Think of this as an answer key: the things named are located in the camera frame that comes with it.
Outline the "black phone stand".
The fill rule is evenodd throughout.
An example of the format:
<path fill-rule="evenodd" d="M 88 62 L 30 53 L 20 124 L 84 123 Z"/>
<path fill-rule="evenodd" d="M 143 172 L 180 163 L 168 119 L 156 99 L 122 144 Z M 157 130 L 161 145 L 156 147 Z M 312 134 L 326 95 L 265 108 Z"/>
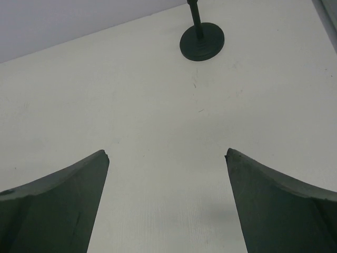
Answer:
<path fill-rule="evenodd" d="M 206 61 L 216 56 L 223 48 L 223 30 L 213 23 L 201 22 L 197 0 L 187 1 L 193 20 L 180 39 L 182 55 L 191 61 Z"/>

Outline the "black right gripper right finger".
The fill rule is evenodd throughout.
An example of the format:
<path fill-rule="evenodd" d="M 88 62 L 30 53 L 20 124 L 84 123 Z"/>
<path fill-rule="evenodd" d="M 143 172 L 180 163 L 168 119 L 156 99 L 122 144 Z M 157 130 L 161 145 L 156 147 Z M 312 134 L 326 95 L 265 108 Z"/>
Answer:
<path fill-rule="evenodd" d="M 225 159 L 248 252 L 336 252 L 336 192 L 234 149 Z"/>

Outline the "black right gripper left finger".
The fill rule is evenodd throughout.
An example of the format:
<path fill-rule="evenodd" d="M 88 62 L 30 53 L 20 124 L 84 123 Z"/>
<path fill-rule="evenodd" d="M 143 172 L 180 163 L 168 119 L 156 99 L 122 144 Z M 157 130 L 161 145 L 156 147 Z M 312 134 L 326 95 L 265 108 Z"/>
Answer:
<path fill-rule="evenodd" d="M 99 150 L 1 192 L 1 252 L 87 252 L 107 177 Z"/>

